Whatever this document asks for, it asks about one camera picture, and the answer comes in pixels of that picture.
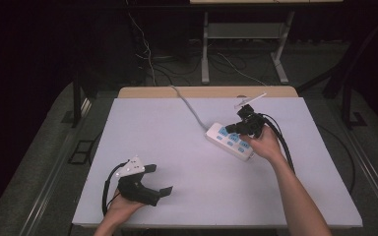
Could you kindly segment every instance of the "dark background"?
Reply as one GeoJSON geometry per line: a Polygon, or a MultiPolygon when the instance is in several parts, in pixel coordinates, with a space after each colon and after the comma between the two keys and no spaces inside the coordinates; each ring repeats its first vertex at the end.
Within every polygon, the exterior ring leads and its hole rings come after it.
{"type": "MultiPolygon", "coordinates": [[[[84,3],[0,1],[0,196],[54,99],[74,75],[79,75],[86,96],[142,84],[145,73],[137,68],[142,64],[135,57],[141,39],[127,16],[116,10],[66,9],[60,5],[84,3]]],[[[187,1],[157,3],[184,5],[187,1]]],[[[266,10],[261,16],[279,18],[285,14],[283,10],[272,11],[266,10]]],[[[202,35],[202,17],[202,12],[193,11],[145,12],[137,19],[153,47],[185,60],[187,39],[202,35]]],[[[217,21],[257,20],[253,13],[215,13],[213,17],[217,21]]],[[[336,8],[297,9],[289,39],[291,43],[349,41],[352,46],[345,60],[347,67],[376,26],[378,1],[349,0],[336,8]]],[[[341,79],[343,73],[340,71],[337,77],[341,79]]],[[[378,32],[347,78],[378,113],[378,32]]]]}

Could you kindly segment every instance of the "person's right hand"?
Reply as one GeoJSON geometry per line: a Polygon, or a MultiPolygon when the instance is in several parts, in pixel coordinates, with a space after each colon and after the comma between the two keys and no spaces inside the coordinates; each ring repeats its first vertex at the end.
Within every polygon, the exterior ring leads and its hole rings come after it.
{"type": "Polygon", "coordinates": [[[273,130],[265,125],[263,126],[262,135],[259,138],[251,138],[247,135],[240,135],[240,139],[253,148],[258,155],[271,161],[276,158],[283,158],[278,137],[273,130]]]}

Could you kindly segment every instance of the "white power strip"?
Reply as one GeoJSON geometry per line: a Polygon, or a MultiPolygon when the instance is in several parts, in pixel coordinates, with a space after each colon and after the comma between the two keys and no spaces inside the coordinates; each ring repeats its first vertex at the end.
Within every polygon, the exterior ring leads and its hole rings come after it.
{"type": "Polygon", "coordinates": [[[253,155],[253,148],[240,140],[238,134],[229,134],[225,126],[220,123],[214,123],[205,134],[205,137],[216,146],[223,148],[242,160],[248,160],[253,155]]]}

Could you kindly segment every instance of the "power strip switch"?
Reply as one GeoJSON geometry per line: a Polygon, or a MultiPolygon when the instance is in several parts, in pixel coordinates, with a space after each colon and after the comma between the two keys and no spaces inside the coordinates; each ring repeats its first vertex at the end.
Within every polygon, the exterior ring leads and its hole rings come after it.
{"type": "Polygon", "coordinates": [[[229,134],[225,126],[220,123],[214,123],[205,134],[205,137],[216,146],[223,148],[244,161],[253,155],[253,148],[240,140],[238,134],[229,134]]]}

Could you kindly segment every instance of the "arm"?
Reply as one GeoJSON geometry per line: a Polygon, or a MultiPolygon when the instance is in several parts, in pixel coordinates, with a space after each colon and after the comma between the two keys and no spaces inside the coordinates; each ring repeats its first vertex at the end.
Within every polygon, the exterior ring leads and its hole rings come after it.
{"type": "Polygon", "coordinates": [[[240,136],[254,151],[266,158],[275,170],[282,196],[283,210],[291,235],[331,235],[321,212],[296,178],[285,160],[272,129],[263,127],[260,138],[240,136]]]}
{"type": "Polygon", "coordinates": [[[128,220],[128,218],[144,204],[128,201],[115,191],[114,199],[109,206],[108,212],[97,227],[94,236],[111,236],[115,229],[128,220]]]}

